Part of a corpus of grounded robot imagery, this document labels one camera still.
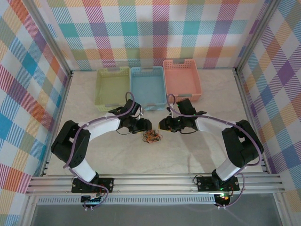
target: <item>tangled rubber bands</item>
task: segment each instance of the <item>tangled rubber bands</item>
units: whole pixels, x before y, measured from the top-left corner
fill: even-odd
[[[162,135],[159,134],[159,130],[149,130],[143,133],[143,141],[151,144],[153,142],[158,142],[163,138]]]

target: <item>plaid wallpaper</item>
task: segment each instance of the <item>plaid wallpaper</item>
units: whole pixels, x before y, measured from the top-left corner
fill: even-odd
[[[35,0],[74,70],[233,67],[264,0]]]
[[[250,32],[248,33],[248,36],[247,36],[247,38],[246,38],[246,40],[245,40],[245,42],[244,42],[244,44],[243,44],[243,46],[242,46],[242,48],[241,48],[241,50],[239,52],[239,55],[238,55],[238,57],[237,57],[237,59],[235,61],[234,67],[238,66],[238,63],[240,62],[241,57],[245,53],[246,47],[250,44],[250,42],[251,42],[251,40],[252,40],[255,32],[257,31],[257,28],[258,28],[258,26],[259,26],[259,24],[260,24],[260,22],[261,22],[261,20],[262,20],[262,18],[264,16],[265,11],[267,10],[268,5],[269,5],[270,2],[271,2],[271,0],[265,0],[264,1],[263,5],[262,5],[262,7],[261,7],[261,9],[260,9],[260,11],[259,11],[259,13],[258,13],[258,15],[257,15],[257,17],[255,19],[255,21],[254,21],[254,24],[253,24]]]
[[[242,80],[265,154],[301,221],[301,1],[282,0]]]
[[[67,76],[21,0],[0,0],[0,226],[15,225]]]

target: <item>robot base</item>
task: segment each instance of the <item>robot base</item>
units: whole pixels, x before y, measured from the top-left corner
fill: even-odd
[[[93,184],[101,185],[106,187],[109,190],[109,193],[113,191],[114,186],[114,178],[98,178],[97,181],[91,182]],[[72,193],[99,193],[100,188],[95,186],[87,185],[86,183],[80,181],[75,178],[72,182]]]
[[[212,177],[197,177],[197,185],[199,192],[216,192]],[[239,191],[238,179],[236,177],[230,178],[220,185],[220,190],[223,192]]]

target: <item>yellow-green basket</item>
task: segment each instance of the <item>yellow-green basket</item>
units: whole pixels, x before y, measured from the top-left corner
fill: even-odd
[[[130,90],[129,76],[129,67],[103,68],[97,71],[94,104],[100,112],[124,106],[125,94]]]

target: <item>robotic arm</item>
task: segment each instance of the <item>robotic arm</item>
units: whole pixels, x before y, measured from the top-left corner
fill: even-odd
[[[228,122],[222,120],[208,120],[210,117],[206,112],[196,112],[189,99],[177,102],[181,115],[179,117],[167,116],[159,123],[159,128],[171,132],[181,132],[185,127],[195,130],[206,131],[216,136],[221,136],[225,143],[228,158],[223,164],[212,172],[209,178],[197,178],[199,191],[229,191],[229,185],[238,185],[235,175],[239,173],[250,161],[256,159],[263,153],[263,147],[253,131],[250,123],[246,120],[239,122]],[[73,146],[73,139],[81,128],[73,121],[67,121],[57,138],[51,146],[51,152],[63,162],[69,163],[69,167],[79,178],[73,180],[73,193],[98,193],[99,187],[106,187],[112,192],[113,178],[99,178],[85,159],[87,146],[92,139],[118,130],[122,127],[128,128],[129,132],[135,134],[141,131],[151,130],[151,122],[139,117],[141,106],[132,100],[127,100],[124,107],[109,111],[102,120],[90,122],[81,129],[75,143],[75,149],[71,161],[69,160]]]
[[[212,172],[212,183],[216,190],[227,186],[227,183],[233,179],[236,173],[258,157],[256,147],[251,140],[237,128],[220,121],[208,120],[210,115],[203,111],[196,112],[189,99],[179,101],[177,105],[181,114],[195,115],[195,117],[179,116],[173,118],[167,116],[159,123],[160,129],[181,132],[185,127],[190,127],[218,137],[222,136],[224,140],[228,158]],[[263,146],[248,121],[241,120],[232,122],[232,124],[236,124],[246,131],[258,145],[260,152],[263,153]]]
[[[138,119],[139,115],[134,117],[141,109],[141,106],[135,102],[133,109],[126,115],[119,116],[130,109],[133,101],[127,100],[124,107],[119,107],[109,111],[104,119],[95,123],[89,124],[85,129],[79,132],[76,140],[75,151],[69,167],[82,179],[93,184],[98,184],[98,174],[95,172],[85,159],[88,143],[94,138],[107,133],[109,131],[118,130],[122,127],[127,127],[129,132],[135,134],[140,131],[151,129],[151,122],[147,119]],[[73,139],[80,126],[73,122],[67,121],[57,138],[51,146],[51,152],[55,154],[63,162],[67,162],[73,145]]]

